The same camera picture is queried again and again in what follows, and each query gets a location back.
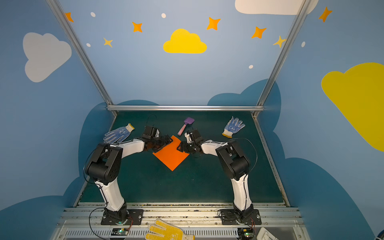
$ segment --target glove cuff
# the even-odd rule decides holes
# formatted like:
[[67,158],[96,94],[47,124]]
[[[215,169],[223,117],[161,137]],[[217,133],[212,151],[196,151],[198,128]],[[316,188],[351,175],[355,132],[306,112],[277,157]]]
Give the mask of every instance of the glove cuff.
[[183,234],[182,240],[195,240],[195,235]]
[[132,132],[135,129],[130,123],[128,123],[125,128],[128,130],[128,132]]
[[223,134],[223,136],[226,136],[228,138],[232,138],[232,134],[233,133],[228,131],[228,130],[226,130],[226,129],[224,129],[224,132],[222,134]]

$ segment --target yellow star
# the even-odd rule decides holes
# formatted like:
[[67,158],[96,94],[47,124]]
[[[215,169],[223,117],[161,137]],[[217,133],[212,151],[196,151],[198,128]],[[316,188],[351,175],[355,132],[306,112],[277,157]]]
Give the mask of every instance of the yellow star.
[[209,18],[209,25],[207,27],[207,30],[213,28],[213,29],[215,29],[217,31],[217,24],[218,24],[218,22],[220,20],[221,20],[221,18],[220,19],[216,19],[216,20],[212,19],[212,18]]
[[325,20],[327,19],[328,15],[331,13],[332,11],[329,11],[327,7],[325,7],[325,10],[324,12],[322,13],[322,15],[319,17],[319,19],[322,19],[323,22],[325,22]]
[[263,35],[263,32],[266,30],[266,28],[263,28],[263,29],[260,29],[258,27],[256,27],[256,31],[255,31],[255,34],[252,36],[252,38],[262,38],[262,35]]
[[132,22],[132,23],[133,23],[133,27],[134,27],[133,32],[139,31],[142,33],[142,30],[141,30],[142,23],[139,23],[139,24],[134,23],[134,22]]
[[111,47],[112,47],[112,45],[111,45],[111,42],[112,42],[113,40],[111,40],[111,41],[108,41],[108,40],[106,40],[105,38],[104,38],[104,40],[105,40],[105,43],[104,43],[104,45],[109,45],[109,46],[111,46]]
[[274,45],[279,45],[280,48],[281,48],[281,44],[285,41],[286,39],[281,39],[281,36],[279,36],[279,40],[277,41],[277,43],[275,43]]
[[68,21],[73,22],[73,20],[71,18],[71,13],[66,13],[65,16],[67,16]]

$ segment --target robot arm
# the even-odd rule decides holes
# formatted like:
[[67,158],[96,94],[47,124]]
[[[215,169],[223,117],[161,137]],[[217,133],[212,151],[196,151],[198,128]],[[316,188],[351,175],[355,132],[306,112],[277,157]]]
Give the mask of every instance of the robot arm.
[[106,203],[102,225],[124,225],[128,219],[127,205],[117,183],[121,159],[147,150],[157,152],[171,142],[168,135],[162,136],[157,128],[146,126],[141,138],[121,144],[98,144],[85,173],[99,187]]
[[215,142],[204,141],[197,129],[185,134],[187,143],[180,144],[179,150],[190,153],[201,152],[217,156],[226,176],[231,180],[234,194],[234,209],[237,218],[245,221],[253,212],[253,204],[249,197],[248,172],[250,162],[236,141]]

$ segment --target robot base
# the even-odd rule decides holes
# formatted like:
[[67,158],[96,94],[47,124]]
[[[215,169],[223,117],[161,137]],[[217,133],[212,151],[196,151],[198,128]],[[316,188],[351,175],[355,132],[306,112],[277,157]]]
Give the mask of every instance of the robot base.
[[241,219],[238,217],[238,214],[235,213],[235,210],[234,209],[220,209],[219,212],[221,212],[221,218],[223,218],[221,220],[221,223],[223,225],[242,225],[242,223],[244,224],[248,224],[250,226],[252,226],[252,220],[251,218],[253,219],[255,225],[261,225],[262,224],[262,220],[260,218],[260,213],[259,213],[259,210],[257,209],[254,209],[253,212]]
[[143,212],[142,209],[127,210],[126,203],[123,204],[119,211],[111,211],[104,208],[101,225],[131,225],[132,220],[132,225],[140,225]]

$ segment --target ventilation grille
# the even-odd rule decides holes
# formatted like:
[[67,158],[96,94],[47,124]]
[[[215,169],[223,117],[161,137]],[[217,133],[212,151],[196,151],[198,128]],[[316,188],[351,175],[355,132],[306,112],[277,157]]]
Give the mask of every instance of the ventilation grille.
[[[97,235],[101,237],[108,238],[111,234],[111,230],[93,230]],[[148,232],[148,228],[141,229],[132,229],[128,233],[128,238],[144,238],[145,234]],[[183,230],[185,234],[195,235],[195,237],[205,237],[205,238],[227,238],[227,237],[238,237],[236,228],[189,228],[188,230]],[[77,228],[71,230],[70,228],[66,231],[65,237],[67,239],[72,238],[94,238],[95,235],[90,229]]]
[[[109,237],[111,230],[93,230],[97,235],[101,237]],[[95,237],[93,232],[89,230],[67,230],[65,233],[67,238],[79,238],[79,237]]]

